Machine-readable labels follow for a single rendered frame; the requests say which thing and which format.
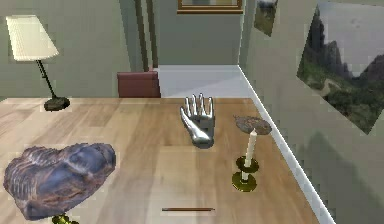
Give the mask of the dark brown door frame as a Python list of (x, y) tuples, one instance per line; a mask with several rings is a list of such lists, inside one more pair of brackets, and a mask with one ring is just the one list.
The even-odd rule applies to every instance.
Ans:
[(153, 0), (134, 0), (142, 67), (149, 72), (158, 67)]

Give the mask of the white shade table lamp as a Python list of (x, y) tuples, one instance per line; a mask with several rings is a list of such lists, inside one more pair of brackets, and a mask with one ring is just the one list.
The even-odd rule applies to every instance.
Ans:
[(39, 18), (36, 15), (10, 15), (5, 19), (14, 60), (35, 61), (42, 78), (47, 83), (51, 98), (44, 103), (44, 109), (49, 112), (66, 109), (70, 105), (70, 100), (55, 94), (43, 65), (43, 60), (58, 56), (59, 51)]

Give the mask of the white candle brass holder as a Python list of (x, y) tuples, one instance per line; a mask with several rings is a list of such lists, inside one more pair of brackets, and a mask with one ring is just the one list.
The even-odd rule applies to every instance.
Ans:
[(232, 175), (232, 185), (241, 192), (251, 192), (257, 186), (253, 176), (259, 169), (258, 162), (253, 158), (257, 136), (256, 130), (253, 129), (250, 132), (245, 155), (236, 160), (239, 171)]

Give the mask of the small mountain landscape picture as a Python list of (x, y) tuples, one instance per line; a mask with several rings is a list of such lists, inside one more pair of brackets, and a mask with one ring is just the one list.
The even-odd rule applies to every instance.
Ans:
[(278, 0), (257, 0), (254, 27), (271, 37)]

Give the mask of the wood framed wall picture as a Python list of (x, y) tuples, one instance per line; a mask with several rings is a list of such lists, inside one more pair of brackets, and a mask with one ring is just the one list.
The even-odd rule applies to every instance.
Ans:
[(178, 0), (178, 14), (242, 14), (242, 0)]

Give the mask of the silver hand statue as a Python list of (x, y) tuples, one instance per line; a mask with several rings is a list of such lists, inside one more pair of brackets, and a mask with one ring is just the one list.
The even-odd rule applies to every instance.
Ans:
[(205, 98), (192, 95), (184, 98), (180, 107), (181, 121), (189, 133), (191, 142), (199, 149), (209, 149), (214, 145), (215, 113), (213, 98), (208, 98), (209, 112), (206, 112)]

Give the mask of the thin brown pencil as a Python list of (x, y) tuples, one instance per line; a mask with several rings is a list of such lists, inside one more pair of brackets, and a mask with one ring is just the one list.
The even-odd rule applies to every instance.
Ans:
[(209, 212), (215, 211), (215, 208), (198, 208), (198, 207), (167, 207), (161, 209), (164, 212)]

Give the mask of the large mountain landscape picture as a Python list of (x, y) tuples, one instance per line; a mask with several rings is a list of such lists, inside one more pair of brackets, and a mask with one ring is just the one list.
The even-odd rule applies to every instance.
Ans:
[(318, 0), (297, 77), (370, 133), (384, 111), (384, 6)]

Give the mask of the blue grey rock statue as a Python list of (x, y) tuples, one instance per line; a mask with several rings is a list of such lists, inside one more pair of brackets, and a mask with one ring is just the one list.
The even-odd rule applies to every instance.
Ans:
[(36, 221), (82, 203), (115, 167), (115, 150), (106, 143), (76, 143), (63, 149), (33, 146), (7, 165), (3, 187), (24, 218)]

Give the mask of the brown flat round dish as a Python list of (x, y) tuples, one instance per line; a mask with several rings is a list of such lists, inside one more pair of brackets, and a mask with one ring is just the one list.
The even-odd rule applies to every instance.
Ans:
[(255, 116), (234, 116), (236, 126), (244, 133), (250, 134), (253, 130), (258, 135), (268, 135), (272, 131), (271, 125), (264, 119)]

